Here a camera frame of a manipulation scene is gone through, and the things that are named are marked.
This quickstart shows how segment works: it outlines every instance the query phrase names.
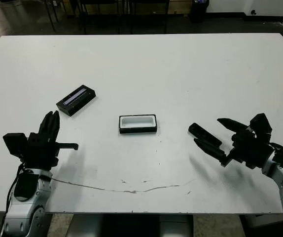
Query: white foam insert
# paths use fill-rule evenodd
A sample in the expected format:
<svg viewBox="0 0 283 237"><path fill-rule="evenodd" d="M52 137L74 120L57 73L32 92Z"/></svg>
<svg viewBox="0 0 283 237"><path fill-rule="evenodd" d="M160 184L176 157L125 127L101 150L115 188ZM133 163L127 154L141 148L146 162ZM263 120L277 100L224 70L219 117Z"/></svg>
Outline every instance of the white foam insert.
<svg viewBox="0 0 283 237"><path fill-rule="evenodd" d="M154 115L121 116L120 128L132 127L155 127L156 119Z"/></svg>

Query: trash can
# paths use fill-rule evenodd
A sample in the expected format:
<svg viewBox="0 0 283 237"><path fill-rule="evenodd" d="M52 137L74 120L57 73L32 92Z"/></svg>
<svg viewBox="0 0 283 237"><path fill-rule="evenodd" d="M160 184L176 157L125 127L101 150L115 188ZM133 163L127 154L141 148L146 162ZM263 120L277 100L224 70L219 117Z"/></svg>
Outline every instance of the trash can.
<svg viewBox="0 0 283 237"><path fill-rule="evenodd" d="M189 14L191 22L202 22L209 4L210 0L192 0L192 7Z"/></svg>

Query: baseboard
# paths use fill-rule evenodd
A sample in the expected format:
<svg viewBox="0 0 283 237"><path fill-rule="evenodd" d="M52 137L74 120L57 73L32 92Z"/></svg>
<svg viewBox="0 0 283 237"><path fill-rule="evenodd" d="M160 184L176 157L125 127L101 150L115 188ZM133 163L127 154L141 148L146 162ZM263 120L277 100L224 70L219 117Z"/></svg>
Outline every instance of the baseboard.
<svg viewBox="0 0 283 237"><path fill-rule="evenodd" d="M282 16L247 16L244 12L207 12L206 18L242 18L245 21L283 22Z"/></svg>
<svg viewBox="0 0 283 237"><path fill-rule="evenodd" d="M282 16L245 16L245 21L276 21L283 23Z"/></svg>

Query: dark floor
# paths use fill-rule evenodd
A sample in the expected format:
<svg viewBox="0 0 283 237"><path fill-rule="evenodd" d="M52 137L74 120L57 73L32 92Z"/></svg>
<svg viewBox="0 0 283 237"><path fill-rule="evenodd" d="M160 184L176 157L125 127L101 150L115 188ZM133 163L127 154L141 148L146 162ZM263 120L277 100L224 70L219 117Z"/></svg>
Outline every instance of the dark floor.
<svg viewBox="0 0 283 237"><path fill-rule="evenodd" d="M17 0L0 2L0 36L3 35L80 35L84 34L83 24L78 17L66 16L60 6L55 7L59 22L53 12L55 30L50 24L46 8L41 0ZM86 19L87 34L130 34L131 18L128 15L91 16ZM164 17L139 16L134 21L133 34L163 34ZM250 22L241 18L208 18L202 23L191 23L183 15L171 15L167 21L168 34L184 33L281 33L279 22Z"/></svg>

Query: robotic arm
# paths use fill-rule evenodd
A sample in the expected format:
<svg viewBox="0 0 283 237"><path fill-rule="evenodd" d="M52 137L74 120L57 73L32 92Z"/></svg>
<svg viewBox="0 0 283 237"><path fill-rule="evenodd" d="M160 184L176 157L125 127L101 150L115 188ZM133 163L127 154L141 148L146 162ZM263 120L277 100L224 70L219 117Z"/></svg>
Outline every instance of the robotic arm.
<svg viewBox="0 0 283 237"><path fill-rule="evenodd" d="M10 153L22 162L9 190L1 237L37 236L51 193L50 169L61 148L78 150L76 143L57 143L59 114L49 112L38 133L8 133L3 139Z"/></svg>
<svg viewBox="0 0 283 237"><path fill-rule="evenodd" d="M235 132L232 136L234 148L226 155L219 148L221 142L203 129L200 139L194 138L197 146L219 160L224 167L234 159L240 163L245 162L250 169L261 168L262 173L273 179L279 187L283 207L283 147L270 143L272 128L265 114L256 115L249 126L229 118L217 121Z"/></svg>

